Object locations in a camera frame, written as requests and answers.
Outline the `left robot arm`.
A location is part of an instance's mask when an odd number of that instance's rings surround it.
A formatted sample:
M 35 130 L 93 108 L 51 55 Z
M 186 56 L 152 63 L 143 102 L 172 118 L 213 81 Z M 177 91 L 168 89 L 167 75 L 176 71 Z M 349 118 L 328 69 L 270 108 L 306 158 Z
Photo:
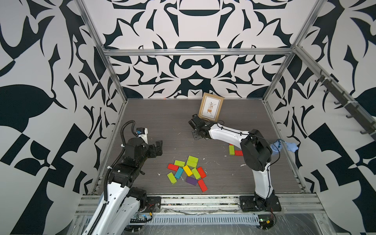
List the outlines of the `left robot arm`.
M 148 144 L 141 137 L 123 143 L 120 155 L 107 167 L 104 177 L 103 197 L 83 229 L 84 235 L 121 235 L 136 233 L 141 227 L 134 225 L 135 215 L 148 208 L 147 192 L 133 187 L 142 167 L 149 158 L 163 153 L 163 141 Z

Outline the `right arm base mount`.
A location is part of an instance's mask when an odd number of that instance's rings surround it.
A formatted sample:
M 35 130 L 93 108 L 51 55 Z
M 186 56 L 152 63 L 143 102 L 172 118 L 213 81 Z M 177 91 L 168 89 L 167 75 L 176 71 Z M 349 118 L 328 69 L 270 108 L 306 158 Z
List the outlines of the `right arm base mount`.
M 255 196 L 240 196 L 240 208 L 243 212 L 281 212 L 282 207 L 279 198 L 272 194 L 267 199 L 263 199 L 258 195 Z

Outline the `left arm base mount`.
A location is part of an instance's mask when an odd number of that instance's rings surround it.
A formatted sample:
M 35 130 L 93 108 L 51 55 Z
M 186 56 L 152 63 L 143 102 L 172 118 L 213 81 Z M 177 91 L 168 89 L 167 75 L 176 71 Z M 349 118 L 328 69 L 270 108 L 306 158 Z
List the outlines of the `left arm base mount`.
M 160 196 L 148 196 L 140 200 L 138 212 L 150 213 L 160 209 L 162 198 Z

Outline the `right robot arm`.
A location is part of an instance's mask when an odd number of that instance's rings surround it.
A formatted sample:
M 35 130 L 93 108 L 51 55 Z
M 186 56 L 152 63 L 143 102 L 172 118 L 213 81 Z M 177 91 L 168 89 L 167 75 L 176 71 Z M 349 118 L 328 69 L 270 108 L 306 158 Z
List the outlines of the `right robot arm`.
M 241 131 L 193 115 L 189 120 L 193 135 L 198 139 L 219 140 L 240 148 L 245 164 L 252 170 L 255 181 L 255 198 L 265 204 L 274 195 L 270 166 L 272 149 L 262 134 L 253 129 Z

